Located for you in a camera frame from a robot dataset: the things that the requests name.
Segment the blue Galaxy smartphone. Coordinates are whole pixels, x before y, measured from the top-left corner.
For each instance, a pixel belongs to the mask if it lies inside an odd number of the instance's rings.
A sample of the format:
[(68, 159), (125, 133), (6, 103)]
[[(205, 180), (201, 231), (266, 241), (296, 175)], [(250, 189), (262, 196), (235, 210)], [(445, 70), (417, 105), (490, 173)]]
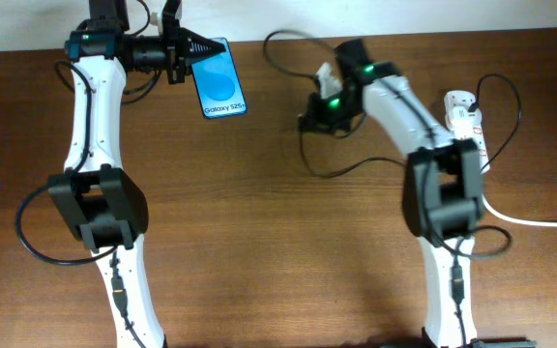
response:
[(192, 65), (202, 115), (209, 120), (246, 114), (248, 111), (236, 66), (224, 37), (213, 38), (225, 51)]

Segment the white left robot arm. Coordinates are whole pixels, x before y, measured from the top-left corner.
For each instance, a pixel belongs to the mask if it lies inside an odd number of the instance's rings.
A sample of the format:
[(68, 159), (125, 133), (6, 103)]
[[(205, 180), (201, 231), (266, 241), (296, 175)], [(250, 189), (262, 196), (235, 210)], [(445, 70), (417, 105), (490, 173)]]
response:
[(159, 33), (132, 34), (123, 1), (92, 1), (90, 16), (65, 42), (74, 82), (73, 138), (64, 171), (48, 192), (73, 237), (91, 255), (107, 292), (119, 347), (166, 346), (144, 266), (147, 200), (124, 171), (120, 111), (131, 72), (165, 73), (184, 82), (193, 64), (224, 47), (180, 24), (182, 6), (167, 1)]

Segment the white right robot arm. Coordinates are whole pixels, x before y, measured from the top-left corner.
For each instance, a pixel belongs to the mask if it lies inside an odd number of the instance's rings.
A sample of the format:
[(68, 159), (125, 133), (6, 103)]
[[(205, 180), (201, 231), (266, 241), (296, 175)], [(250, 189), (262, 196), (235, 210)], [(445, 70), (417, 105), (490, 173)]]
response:
[(362, 40), (333, 48), (340, 76), (329, 66), (313, 76), (318, 90), (299, 119), (299, 132), (353, 131), (364, 115), (387, 133), (405, 158), (401, 210), (425, 260), (430, 347), (468, 347), (476, 338), (468, 285), (473, 235), (484, 213), (478, 147), (443, 127), (391, 62), (370, 60)]

